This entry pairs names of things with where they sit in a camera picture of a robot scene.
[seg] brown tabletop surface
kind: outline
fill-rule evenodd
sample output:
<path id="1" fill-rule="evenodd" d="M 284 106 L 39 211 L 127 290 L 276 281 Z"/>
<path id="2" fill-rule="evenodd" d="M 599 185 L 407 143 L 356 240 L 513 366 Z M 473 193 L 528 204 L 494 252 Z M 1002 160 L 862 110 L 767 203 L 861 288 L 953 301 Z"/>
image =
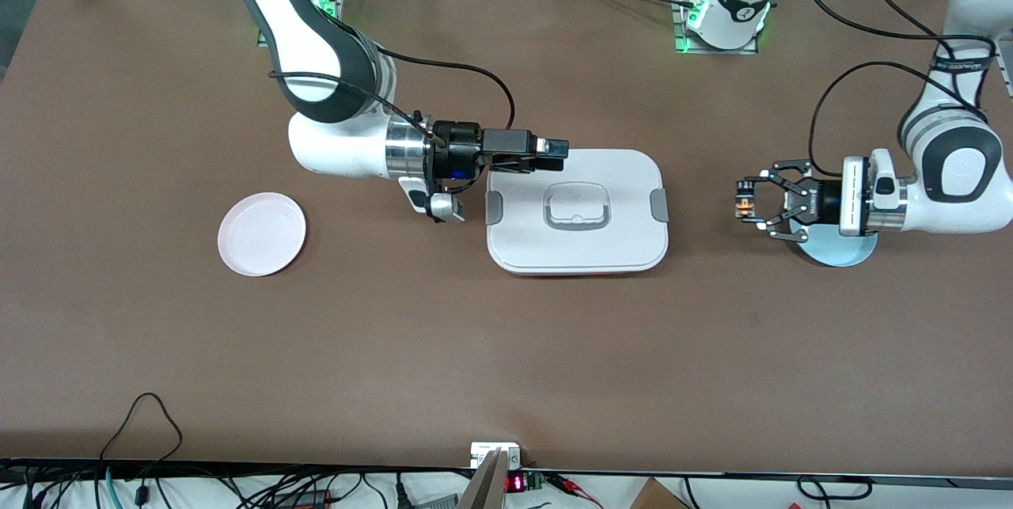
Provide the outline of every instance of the brown tabletop surface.
<path id="1" fill-rule="evenodd" d="M 933 48 L 776 1 L 760 56 L 708 57 L 677 54 L 651 1 L 349 0 L 393 50 L 496 72 L 517 127 L 657 161 L 655 269 L 531 279 L 492 262 L 481 216 L 434 225 L 393 183 L 301 168 L 240 0 L 38 0 L 0 85 L 0 455 L 96 456 L 155 390 L 181 459 L 460 465 L 514 440 L 542 467 L 1013 476 L 1010 230 L 883 235 L 836 270 L 732 218 L 738 177 L 805 155 L 834 77 L 921 70 Z M 898 0 L 935 27 L 945 1 Z M 878 0 L 827 2 L 911 31 Z M 402 107 L 505 119 L 474 74 L 398 73 Z M 921 84 L 855 75 L 819 157 L 903 156 Z M 1005 135 L 998 72 L 985 104 Z M 261 191 L 296 199 L 309 235 L 253 279 L 216 235 Z M 148 404 L 110 455 L 172 441 Z"/>

